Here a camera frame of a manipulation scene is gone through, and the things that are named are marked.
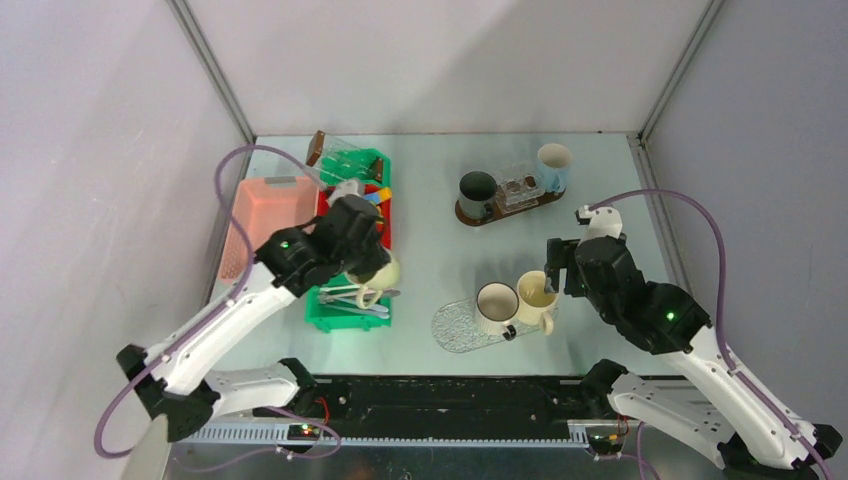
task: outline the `green tray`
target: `green tray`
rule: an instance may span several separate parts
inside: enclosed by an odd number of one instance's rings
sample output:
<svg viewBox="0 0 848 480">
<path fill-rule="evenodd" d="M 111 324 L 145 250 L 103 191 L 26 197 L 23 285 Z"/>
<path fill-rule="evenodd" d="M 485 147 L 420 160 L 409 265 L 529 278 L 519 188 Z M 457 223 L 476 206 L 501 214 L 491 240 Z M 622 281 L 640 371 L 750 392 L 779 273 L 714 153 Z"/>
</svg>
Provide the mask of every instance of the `green tray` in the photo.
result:
<svg viewBox="0 0 848 480">
<path fill-rule="evenodd" d="M 369 167 L 380 158 L 383 159 L 383 181 L 377 182 L 370 178 L 368 172 Z M 350 178 L 358 178 L 383 187 L 392 186 L 392 162 L 376 148 L 334 152 L 330 156 L 321 157 L 320 161 L 321 180 L 328 186 L 334 187 Z"/>
<path fill-rule="evenodd" d="M 338 285 L 350 285 L 344 275 L 334 277 L 327 282 L 328 287 Z M 306 323 L 315 325 L 315 328 L 322 332 L 330 333 L 332 330 L 339 328 L 361 328 L 366 332 L 374 327 L 389 327 L 392 325 L 392 299 L 381 298 L 377 301 L 379 305 L 389 309 L 389 318 L 382 319 L 371 315 L 357 315 L 355 313 L 343 312 L 327 308 L 318 302 L 318 289 L 313 287 L 306 294 Z"/>
<path fill-rule="evenodd" d="M 366 155 L 372 160 L 377 157 L 383 159 L 383 181 L 377 182 L 373 179 L 365 179 L 364 183 L 391 188 L 392 162 L 389 160 L 389 157 L 383 155 L 382 152 L 374 148 L 362 149 L 358 150 L 358 152 L 366 152 Z M 322 169 L 325 168 L 326 165 L 323 164 L 322 158 Z M 334 173 L 336 172 L 332 169 L 321 172 L 321 180 L 327 182 L 330 186 L 335 186 L 340 180 L 332 175 Z M 335 287 L 338 285 L 351 285 L 351 283 L 344 275 L 338 275 L 326 283 L 326 286 L 328 287 Z M 306 314 L 304 315 L 304 320 L 306 323 L 315 325 L 315 328 L 322 332 L 329 333 L 332 330 L 340 328 L 361 328 L 368 331 L 374 327 L 389 327 L 392 325 L 392 299 L 390 298 L 381 298 L 377 301 L 379 305 L 383 305 L 389 309 L 389 318 L 382 319 L 371 315 L 357 315 L 355 313 L 327 308 L 318 302 L 318 289 L 319 287 L 313 287 L 306 294 Z"/>
</svg>

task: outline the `white cup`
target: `white cup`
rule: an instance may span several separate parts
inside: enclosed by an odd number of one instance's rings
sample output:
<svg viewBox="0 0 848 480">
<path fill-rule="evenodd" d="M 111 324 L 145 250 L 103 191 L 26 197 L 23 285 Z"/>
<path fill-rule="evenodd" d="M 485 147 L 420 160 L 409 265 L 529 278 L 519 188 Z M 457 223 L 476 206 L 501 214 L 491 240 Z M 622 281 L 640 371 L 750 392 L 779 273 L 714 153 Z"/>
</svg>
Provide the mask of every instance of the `white cup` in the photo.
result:
<svg viewBox="0 0 848 480">
<path fill-rule="evenodd" d="M 554 331 L 551 316 L 559 296 L 545 292 L 545 272 L 527 272 L 518 279 L 518 320 L 527 325 L 539 325 L 545 335 Z"/>
<path fill-rule="evenodd" d="M 512 320 L 518 312 L 518 294 L 504 283 L 490 283 L 477 292 L 474 321 L 484 333 L 503 335 L 507 340 L 517 332 Z"/>
<path fill-rule="evenodd" d="M 565 145 L 548 143 L 536 154 L 536 173 L 546 192 L 562 193 L 568 181 L 568 170 L 574 157 Z"/>
<path fill-rule="evenodd" d="M 398 263 L 395 254 L 391 250 L 389 252 L 389 263 L 378 270 L 370 277 L 357 277 L 350 273 L 345 273 L 345 277 L 350 283 L 359 285 L 359 290 L 356 292 L 356 306 L 362 309 L 369 309 L 377 300 L 383 296 L 383 290 L 388 290 L 397 286 L 400 281 L 400 263 Z M 369 290 L 374 290 L 371 298 L 365 300 L 365 294 Z"/>
</svg>

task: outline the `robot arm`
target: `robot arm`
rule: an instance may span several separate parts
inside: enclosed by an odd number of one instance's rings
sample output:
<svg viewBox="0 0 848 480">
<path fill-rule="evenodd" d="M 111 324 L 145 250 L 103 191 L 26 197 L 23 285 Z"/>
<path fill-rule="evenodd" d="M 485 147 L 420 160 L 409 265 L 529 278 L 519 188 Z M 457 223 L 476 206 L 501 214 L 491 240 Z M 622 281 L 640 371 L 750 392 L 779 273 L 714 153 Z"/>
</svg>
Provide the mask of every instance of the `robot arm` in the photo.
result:
<svg viewBox="0 0 848 480">
<path fill-rule="evenodd" d="M 389 262 L 376 226 L 379 214 L 361 198 L 361 190 L 357 181 L 340 184 L 325 216 L 279 230 L 256 250 L 255 265 L 243 285 L 232 287 L 162 342 L 146 350 L 129 345 L 118 354 L 130 379 L 162 358 L 135 391 L 151 418 L 168 417 L 169 442 L 227 413 L 312 403 L 314 380 L 296 359 L 236 372 L 212 367 L 257 325 L 310 288 L 345 271 L 376 272 Z"/>
<path fill-rule="evenodd" d="M 813 425 L 780 402 L 737 360 L 724 361 L 707 313 L 685 291 L 670 284 L 646 282 L 625 246 L 621 217 L 611 207 L 577 212 L 588 224 L 580 240 L 548 240 L 545 271 L 551 290 L 559 288 L 558 270 L 566 269 L 564 292 L 587 297 L 601 319 L 638 348 L 659 356 L 689 379 L 718 409 L 705 413 L 668 398 L 613 362 L 600 363 L 587 375 L 587 386 L 605 397 L 617 412 L 640 418 L 692 446 L 725 468 L 802 470 L 812 463 L 796 436 L 738 378 L 744 373 L 762 394 L 794 421 L 824 458 L 835 453 L 841 436 L 830 426 Z"/>
</svg>

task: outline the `black mug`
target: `black mug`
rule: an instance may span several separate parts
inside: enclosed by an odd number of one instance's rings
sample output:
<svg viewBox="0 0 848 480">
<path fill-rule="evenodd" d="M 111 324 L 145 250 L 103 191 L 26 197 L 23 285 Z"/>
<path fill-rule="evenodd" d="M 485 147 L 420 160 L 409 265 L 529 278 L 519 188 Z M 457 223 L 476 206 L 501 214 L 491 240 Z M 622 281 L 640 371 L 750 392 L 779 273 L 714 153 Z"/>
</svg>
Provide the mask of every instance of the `black mug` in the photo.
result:
<svg viewBox="0 0 848 480">
<path fill-rule="evenodd" d="M 459 209 L 472 219 L 487 221 L 495 215 L 498 182 L 486 172 L 467 173 L 459 181 Z"/>
</svg>

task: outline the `wooden tray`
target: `wooden tray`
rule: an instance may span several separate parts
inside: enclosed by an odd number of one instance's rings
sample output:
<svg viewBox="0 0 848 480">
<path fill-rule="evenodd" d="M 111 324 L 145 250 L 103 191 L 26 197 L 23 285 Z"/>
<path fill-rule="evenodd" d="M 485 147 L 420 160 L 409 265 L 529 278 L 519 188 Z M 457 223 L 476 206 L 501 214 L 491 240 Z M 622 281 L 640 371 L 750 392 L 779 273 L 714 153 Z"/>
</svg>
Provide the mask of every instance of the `wooden tray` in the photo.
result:
<svg viewBox="0 0 848 480">
<path fill-rule="evenodd" d="M 498 192 L 495 194 L 495 196 L 501 195 L 501 194 L 503 194 L 503 192 L 501 190 L 501 187 L 498 186 Z M 511 217 L 513 215 L 518 215 L 519 213 L 524 213 L 528 210 L 533 210 L 534 208 L 541 207 L 542 205 L 547 205 L 549 203 L 553 203 L 553 202 L 559 200 L 560 198 L 562 198 L 563 195 L 565 195 L 565 192 L 562 192 L 562 193 L 545 193 L 540 197 L 536 197 L 536 202 L 538 202 L 538 203 L 536 203 L 536 205 L 532 205 L 532 206 L 529 206 L 527 208 L 523 208 L 521 210 L 514 210 L 514 211 L 509 212 L 509 213 L 503 213 L 501 211 L 501 207 L 498 206 L 498 203 L 493 201 L 492 202 L 492 209 L 494 210 L 495 214 L 492 216 L 492 218 L 485 220 L 485 221 L 474 220 L 472 218 L 468 218 L 467 216 L 465 216 L 465 214 L 462 213 L 462 209 L 459 208 L 459 200 L 456 201 L 456 204 L 454 205 L 453 210 L 454 210 L 454 213 L 456 214 L 456 218 L 460 222 L 468 225 L 469 227 L 479 227 L 481 225 L 488 225 L 492 222 L 497 222 L 498 220 L 501 220 L 503 218 Z"/>
</svg>

